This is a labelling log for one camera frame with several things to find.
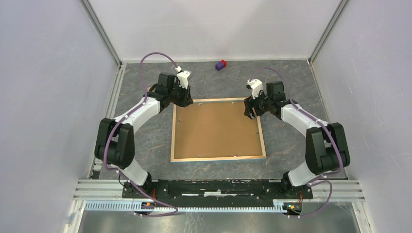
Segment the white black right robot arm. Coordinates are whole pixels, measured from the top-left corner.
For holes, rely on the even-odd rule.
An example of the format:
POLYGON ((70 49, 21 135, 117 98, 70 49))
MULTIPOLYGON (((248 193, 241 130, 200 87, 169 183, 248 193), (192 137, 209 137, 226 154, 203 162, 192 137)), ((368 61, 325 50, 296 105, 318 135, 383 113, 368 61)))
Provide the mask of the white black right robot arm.
POLYGON ((343 170, 350 164, 350 154, 343 125, 329 123, 305 111, 296 101, 287 99, 284 84, 263 84, 250 79, 246 87, 251 96, 244 99, 245 116, 250 119, 271 113, 290 124, 306 139, 304 162, 282 177, 281 193, 293 198, 300 187, 311 185, 320 177, 343 170))

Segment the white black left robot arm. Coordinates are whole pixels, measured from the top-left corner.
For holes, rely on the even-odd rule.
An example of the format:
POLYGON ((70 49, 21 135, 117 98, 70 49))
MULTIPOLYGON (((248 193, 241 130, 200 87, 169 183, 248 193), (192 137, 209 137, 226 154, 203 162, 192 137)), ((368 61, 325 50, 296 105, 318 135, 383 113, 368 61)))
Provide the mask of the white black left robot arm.
POLYGON ((107 168, 115 169, 132 181, 134 191, 141 198, 151 195, 153 185, 148 181, 149 173, 135 160, 135 133, 150 118, 161 113, 170 104, 187 107, 193 104, 190 95, 188 70, 177 74, 162 72, 138 104, 124 114, 104 118, 99 123, 94 149, 95 158, 103 161, 107 168))

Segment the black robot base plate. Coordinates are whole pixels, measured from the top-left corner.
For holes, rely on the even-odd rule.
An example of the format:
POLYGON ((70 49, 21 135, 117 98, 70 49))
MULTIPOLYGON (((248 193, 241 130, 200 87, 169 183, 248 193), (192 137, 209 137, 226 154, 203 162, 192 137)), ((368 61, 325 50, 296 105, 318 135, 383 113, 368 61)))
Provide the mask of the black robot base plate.
POLYGON ((272 207, 274 200, 313 199, 306 185, 279 180, 157 180, 143 186, 155 199, 175 207, 272 207))

